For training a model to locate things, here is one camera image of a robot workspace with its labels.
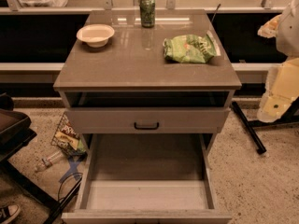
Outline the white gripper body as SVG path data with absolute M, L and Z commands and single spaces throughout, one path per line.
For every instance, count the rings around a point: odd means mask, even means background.
M 268 71 L 265 93 L 257 113 L 258 120 L 271 123 L 280 119 L 298 97 L 299 58 L 288 59 Z

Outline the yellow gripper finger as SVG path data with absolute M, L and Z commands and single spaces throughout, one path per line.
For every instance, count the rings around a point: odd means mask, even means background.
M 274 18 L 272 18 L 263 26 L 261 26 L 260 29 L 258 30 L 258 35 L 265 38 L 275 37 L 277 33 L 280 17 L 281 15 L 276 15 Z

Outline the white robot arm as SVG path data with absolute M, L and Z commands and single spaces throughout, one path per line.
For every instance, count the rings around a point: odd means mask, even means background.
M 257 118 L 271 123 L 280 119 L 299 97 L 299 0 L 291 0 L 284 11 L 258 30 L 258 35 L 276 39 L 277 50 L 287 56 L 271 67 Z

